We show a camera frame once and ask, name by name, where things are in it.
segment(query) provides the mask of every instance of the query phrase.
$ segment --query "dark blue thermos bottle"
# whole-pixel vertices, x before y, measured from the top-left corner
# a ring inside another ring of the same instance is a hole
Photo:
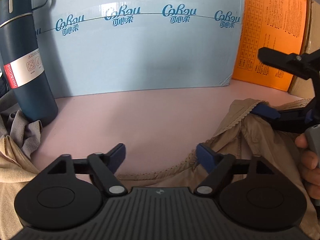
[[[21,110],[31,121],[49,124],[58,114],[44,73],[31,0],[0,0],[0,52],[4,71]]]

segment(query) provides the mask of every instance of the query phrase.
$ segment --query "orange shoe box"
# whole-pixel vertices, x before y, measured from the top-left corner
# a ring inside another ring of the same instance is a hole
[[[233,79],[287,91],[292,75],[258,60],[258,49],[300,53],[307,0],[245,0]]]

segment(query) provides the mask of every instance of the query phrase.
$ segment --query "pink tabletop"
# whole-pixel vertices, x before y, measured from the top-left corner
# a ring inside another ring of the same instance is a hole
[[[63,153],[85,158],[127,149],[120,174],[163,170],[183,161],[212,137],[235,99],[255,98],[273,106],[298,100],[286,92],[232,80],[227,87],[117,92],[57,99],[59,114],[41,134],[33,153],[42,170]]]

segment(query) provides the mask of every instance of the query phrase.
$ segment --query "tan fabric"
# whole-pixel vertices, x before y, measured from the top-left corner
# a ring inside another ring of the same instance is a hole
[[[16,194],[38,170],[10,136],[0,138],[0,239],[7,240],[22,229],[14,210]]]
[[[273,131],[263,119],[249,114],[260,102],[254,99],[235,100],[215,135],[205,143],[218,153],[233,154],[240,159],[243,158],[242,142],[245,141],[253,155],[265,157],[279,169],[305,195],[308,206],[300,228],[311,239],[318,240],[320,239],[320,226],[316,211],[302,184],[296,166],[301,154],[301,150],[294,144],[297,134]],[[308,100],[300,100],[277,107],[277,109],[292,109],[305,106],[307,103]],[[136,186],[188,186],[193,190],[206,176],[206,171],[197,164],[195,151],[193,151],[184,162],[165,171],[139,175],[119,175],[118,178],[129,189]],[[238,175],[234,181],[242,178],[242,175]]]

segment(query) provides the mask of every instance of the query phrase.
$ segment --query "red and white label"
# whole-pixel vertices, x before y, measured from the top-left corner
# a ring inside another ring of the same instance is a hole
[[[11,88],[21,87],[39,76],[43,71],[39,49],[4,65]]]

